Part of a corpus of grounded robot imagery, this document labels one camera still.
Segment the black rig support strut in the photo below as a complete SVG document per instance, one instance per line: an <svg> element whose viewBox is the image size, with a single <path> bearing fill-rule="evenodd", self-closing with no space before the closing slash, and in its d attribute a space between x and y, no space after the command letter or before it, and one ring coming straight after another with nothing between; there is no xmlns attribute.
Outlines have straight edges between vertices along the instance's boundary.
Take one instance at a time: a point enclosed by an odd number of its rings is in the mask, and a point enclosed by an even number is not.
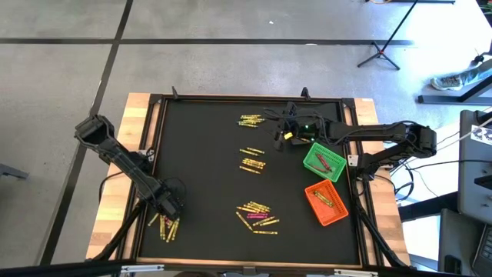
<svg viewBox="0 0 492 277"><path fill-rule="evenodd" d="M135 208L131 211L129 217L123 221L120 229L116 232L115 236L111 241L102 249L102 251L97 254L92 261L108 261L116 248L120 245L121 241L125 238L128 230L134 223L137 217L145 209L146 203L144 201L139 201Z"/></svg>
<svg viewBox="0 0 492 277"><path fill-rule="evenodd" d="M385 266L384 258L386 258L391 267L409 268L409 265L405 264L390 248L382 234L378 231L375 221L371 219L363 207L357 188L357 179L354 180L352 189L353 202L356 208L357 217L364 223L365 228L369 231L373 246L375 247L376 264L378 266Z"/></svg>

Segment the orange plastic mesh basket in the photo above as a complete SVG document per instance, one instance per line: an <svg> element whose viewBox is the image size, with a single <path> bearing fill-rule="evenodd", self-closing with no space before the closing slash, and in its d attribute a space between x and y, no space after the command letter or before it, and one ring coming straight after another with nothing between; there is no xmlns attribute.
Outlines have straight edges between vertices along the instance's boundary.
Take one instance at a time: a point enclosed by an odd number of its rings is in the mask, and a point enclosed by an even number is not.
<svg viewBox="0 0 492 277"><path fill-rule="evenodd" d="M334 203L334 206L329 207L325 203L323 203L314 195L315 191L319 191L327 199L332 201ZM307 187L304 190L304 194L317 220L322 226L328 226L348 216L348 210L330 180L326 179L322 182Z"/></svg>

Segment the black tripod stand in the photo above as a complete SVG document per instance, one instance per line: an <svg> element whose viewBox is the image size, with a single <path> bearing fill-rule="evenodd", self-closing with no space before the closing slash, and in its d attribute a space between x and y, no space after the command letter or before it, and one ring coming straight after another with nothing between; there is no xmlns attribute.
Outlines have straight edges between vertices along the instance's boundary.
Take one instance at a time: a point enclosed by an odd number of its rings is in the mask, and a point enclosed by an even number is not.
<svg viewBox="0 0 492 277"><path fill-rule="evenodd" d="M408 11L406 12L405 16L400 20L399 24L397 25L397 27L395 28L395 30L393 30L390 38L385 42L385 44L384 44L384 46L382 48L375 41L372 41L371 42L371 45L376 48L377 52L375 54L373 54L372 56L370 56L369 58L367 58L364 61L362 61L361 63L357 64L357 67L358 68L362 67L363 65L366 65L368 62L372 62L373 60L383 59L383 60L389 62L397 71L399 71L401 69L395 62L393 62L385 54L385 50L389 46L389 44L393 41L394 36L398 33L398 31L400 30L401 26L404 24L404 22L406 21L406 19L408 18L408 16L410 15L410 13L413 11L414 7L416 6L416 4L418 2L419 2L419 0L414 0L413 1L412 6L408 9Z"/></svg>

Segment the green plastic mesh basket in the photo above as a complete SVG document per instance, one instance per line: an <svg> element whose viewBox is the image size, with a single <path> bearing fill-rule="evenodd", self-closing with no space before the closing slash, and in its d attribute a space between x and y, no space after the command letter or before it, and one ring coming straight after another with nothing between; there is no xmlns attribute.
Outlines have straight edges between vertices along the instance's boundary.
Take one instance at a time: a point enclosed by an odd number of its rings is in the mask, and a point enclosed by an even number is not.
<svg viewBox="0 0 492 277"><path fill-rule="evenodd" d="M330 165L332 171L323 173L319 172L313 168L311 168L309 165L315 165L317 167L323 168L323 165L319 162L319 160L316 157L316 153L321 153L327 163ZM306 156L304 157L303 160L303 165L306 169L312 171L316 175L322 177L323 179L328 179L332 182L336 182L341 173L345 170L345 166L347 165L347 160L337 154L336 152L331 151L330 149L324 147L323 145L315 142L310 150L307 152Z"/></svg>

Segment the black keyboard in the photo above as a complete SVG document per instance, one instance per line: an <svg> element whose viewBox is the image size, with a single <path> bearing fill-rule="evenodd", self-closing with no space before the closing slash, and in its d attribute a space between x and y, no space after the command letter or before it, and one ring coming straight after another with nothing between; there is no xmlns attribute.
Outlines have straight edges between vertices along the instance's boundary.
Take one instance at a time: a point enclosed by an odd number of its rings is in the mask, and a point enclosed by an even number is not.
<svg viewBox="0 0 492 277"><path fill-rule="evenodd" d="M472 271L477 277L492 277L492 225L487 225L482 233Z"/></svg>

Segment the grey cabinet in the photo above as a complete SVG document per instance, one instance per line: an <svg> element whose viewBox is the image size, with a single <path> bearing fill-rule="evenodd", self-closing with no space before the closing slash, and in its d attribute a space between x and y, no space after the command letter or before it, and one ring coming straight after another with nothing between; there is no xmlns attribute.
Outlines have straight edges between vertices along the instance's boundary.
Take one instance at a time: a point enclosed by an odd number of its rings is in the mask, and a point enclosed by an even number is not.
<svg viewBox="0 0 492 277"><path fill-rule="evenodd" d="M460 112L458 210L492 225L492 146L470 138L471 126L480 126L486 112ZM485 128L492 129L492 122Z"/></svg>

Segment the black desk frame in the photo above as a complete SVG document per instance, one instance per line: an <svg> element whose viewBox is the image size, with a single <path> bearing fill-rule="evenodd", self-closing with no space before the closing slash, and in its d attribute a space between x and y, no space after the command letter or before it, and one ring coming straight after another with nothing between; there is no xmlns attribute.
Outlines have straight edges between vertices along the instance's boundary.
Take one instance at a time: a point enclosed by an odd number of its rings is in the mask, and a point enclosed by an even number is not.
<svg viewBox="0 0 492 277"><path fill-rule="evenodd" d="M492 76L484 79L463 95L419 95L417 102L421 104L442 105L492 105L492 97L481 96L490 90L492 90Z"/></svg>

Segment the silver metal bracket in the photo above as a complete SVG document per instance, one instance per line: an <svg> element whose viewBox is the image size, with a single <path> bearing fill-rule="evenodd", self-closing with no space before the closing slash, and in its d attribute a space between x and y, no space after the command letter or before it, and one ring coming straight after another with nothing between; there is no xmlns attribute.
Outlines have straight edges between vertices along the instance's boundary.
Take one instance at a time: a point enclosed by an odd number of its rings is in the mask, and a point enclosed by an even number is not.
<svg viewBox="0 0 492 277"><path fill-rule="evenodd" d="M343 277L379 277L377 272L349 269L335 269L334 275L340 275Z"/></svg>
<svg viewBox="0 0 492 277"><path fill-rule="evenodd" d="M123 265L120 273L138 273L138 272L160 272L164 271L165 266L157 265Z"/></svg>

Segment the grey computer case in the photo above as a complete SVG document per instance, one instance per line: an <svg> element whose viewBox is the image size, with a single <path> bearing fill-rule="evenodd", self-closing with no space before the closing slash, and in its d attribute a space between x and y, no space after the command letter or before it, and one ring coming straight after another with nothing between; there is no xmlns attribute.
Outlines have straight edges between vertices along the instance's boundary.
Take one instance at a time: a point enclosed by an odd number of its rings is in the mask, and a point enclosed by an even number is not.
<svg viewBox="0 0 492 277"><path fill-rule="evenodd" d="M440 212L437 270L472 275L470 257L474 252L476 225L473 219L442 209Z"/></svg>

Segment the grey furniture foot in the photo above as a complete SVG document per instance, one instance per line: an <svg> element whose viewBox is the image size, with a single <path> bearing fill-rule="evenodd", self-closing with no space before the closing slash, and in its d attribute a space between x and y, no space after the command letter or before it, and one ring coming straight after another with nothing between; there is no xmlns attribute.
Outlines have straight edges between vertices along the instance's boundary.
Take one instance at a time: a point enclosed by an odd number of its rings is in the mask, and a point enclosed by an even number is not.
<svg viewBox="0 0 492 277"><path fill-rule="evenodd" d="M27 179L29 174L27 172L23 172L22 170L0 163L0 176L11 176L17 179Z"/></svg>

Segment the printed marker sheet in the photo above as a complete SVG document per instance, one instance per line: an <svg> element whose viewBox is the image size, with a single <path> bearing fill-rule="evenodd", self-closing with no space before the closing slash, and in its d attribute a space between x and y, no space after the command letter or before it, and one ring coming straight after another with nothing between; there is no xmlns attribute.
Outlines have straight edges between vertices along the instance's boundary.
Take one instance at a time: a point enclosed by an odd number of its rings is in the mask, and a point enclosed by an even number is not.
<svg viewBox="0 0 492 277"><path fill-rule="evenodd" d="M492 129L472 125L470 138L476 142L492 146Z"/></svg>

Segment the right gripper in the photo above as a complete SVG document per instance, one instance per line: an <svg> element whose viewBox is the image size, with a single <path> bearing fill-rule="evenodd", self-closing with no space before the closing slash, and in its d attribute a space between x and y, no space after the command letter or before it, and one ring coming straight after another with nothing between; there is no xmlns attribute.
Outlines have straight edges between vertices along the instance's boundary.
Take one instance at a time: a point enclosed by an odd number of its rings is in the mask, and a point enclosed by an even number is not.
<svg viewBox="0 0 492 277"><path fill-rule="evenodd" d="M295 124L295 116L297 114L297 106L293 102L288 102L283 110L283 121L286 129L291 129L292 125ZM329 139L327 138L326 131L326 120L322 115L316 112L308 113L313 114L317 119L317 129L319 131L317 138L312 142L323 142L324 144L329 144ZM276 131L274 134L274 149L277 151L282 151L284 147L284 132Z"/></svg>

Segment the person's shoe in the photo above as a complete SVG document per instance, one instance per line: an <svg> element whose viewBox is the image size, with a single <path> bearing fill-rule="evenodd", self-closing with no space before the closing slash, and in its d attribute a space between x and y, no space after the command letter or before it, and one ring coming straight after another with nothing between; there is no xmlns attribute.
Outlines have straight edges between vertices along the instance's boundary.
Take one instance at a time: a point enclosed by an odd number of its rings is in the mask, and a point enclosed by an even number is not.
<svg viewBox="0 0 492 277"><path fill-rule="evenodd" d="M464 87L464 82L459 75L432 78L430 85L440 91L458 91Z"/></svg>

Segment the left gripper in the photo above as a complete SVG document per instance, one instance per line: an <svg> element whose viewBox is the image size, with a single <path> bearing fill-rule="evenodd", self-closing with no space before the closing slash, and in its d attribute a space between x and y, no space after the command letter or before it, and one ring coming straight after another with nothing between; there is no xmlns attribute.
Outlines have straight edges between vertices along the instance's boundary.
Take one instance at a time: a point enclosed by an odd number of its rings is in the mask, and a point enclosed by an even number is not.
<svg viewBox="0 0 492 277"><path fill-rule="evenodd" d="M180 179L152 179L151 190L155 211L170 221L179 219L185 205L185 184Z"/></svg>

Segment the person's leg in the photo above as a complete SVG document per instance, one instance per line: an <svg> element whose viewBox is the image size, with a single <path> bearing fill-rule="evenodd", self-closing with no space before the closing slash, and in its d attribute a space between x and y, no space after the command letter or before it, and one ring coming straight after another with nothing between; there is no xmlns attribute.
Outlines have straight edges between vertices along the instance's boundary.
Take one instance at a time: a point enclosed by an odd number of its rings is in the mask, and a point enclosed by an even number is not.
<svg viewBox="0 0 492 277"><path fill-rule="evenodd" d="M475 82L483 81L490 76L492 76L492 58L482 62L475 68L461 72L460 83L462 86L466 86Z"/></svg>

